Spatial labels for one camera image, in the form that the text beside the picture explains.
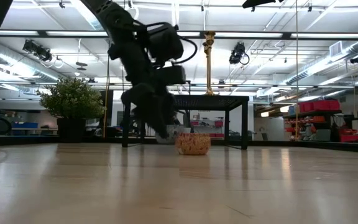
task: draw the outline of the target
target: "woven basket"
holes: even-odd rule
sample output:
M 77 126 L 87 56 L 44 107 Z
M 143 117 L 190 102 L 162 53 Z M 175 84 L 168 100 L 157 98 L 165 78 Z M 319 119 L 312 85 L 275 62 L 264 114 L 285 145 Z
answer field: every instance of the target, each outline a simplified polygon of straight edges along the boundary
M 181 133 L 175 141 L 181 155 L 205 155 L 211 147 L 209 134 Z

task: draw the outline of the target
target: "green plant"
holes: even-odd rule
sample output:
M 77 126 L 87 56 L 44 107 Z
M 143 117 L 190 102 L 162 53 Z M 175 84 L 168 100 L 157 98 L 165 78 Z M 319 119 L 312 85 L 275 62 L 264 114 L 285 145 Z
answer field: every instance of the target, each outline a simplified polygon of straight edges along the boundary
M 41 93 L 40 104 L 56 118 L 91 119 L 104 114 L 101 94 L 79 79 L 59 79 L 56 85 L 47 85 L 50 93 Z

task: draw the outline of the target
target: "black table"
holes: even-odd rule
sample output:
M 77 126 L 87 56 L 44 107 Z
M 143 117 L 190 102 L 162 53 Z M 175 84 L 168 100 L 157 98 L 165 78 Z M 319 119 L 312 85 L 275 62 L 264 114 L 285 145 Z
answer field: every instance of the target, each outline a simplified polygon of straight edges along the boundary
M 176 110 L 207 110 L 224 111 L 224 142 L 229 144 L 229 121 L 230 111 L 242 106 L 241 113 L 241 149 L 248 147 L 248 96 L 209 96 L 209 95 L 175 95 Z M 122 146 L 128 147 L 129 120 L 131 116 L 131 105 L 125 105 L 124 127 L 122 134 Z M 140 141 L 144 141 L 145 124 L 140 127 Z

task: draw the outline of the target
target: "wicker bowl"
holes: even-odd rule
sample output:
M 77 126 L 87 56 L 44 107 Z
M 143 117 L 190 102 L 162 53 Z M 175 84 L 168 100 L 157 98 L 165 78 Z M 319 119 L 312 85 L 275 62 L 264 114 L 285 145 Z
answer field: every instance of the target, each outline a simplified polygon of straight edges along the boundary
M 211 147 L 209 134 L 181 133 L 175 141 L 181 155 L 205 155 Z

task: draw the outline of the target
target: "floor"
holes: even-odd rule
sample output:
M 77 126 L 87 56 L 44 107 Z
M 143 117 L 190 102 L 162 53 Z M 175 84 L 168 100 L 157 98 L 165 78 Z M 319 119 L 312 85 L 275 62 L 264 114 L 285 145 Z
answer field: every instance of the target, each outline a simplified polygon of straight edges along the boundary
M 0 223 L 358 223 L 358 153 L 0 147 Z

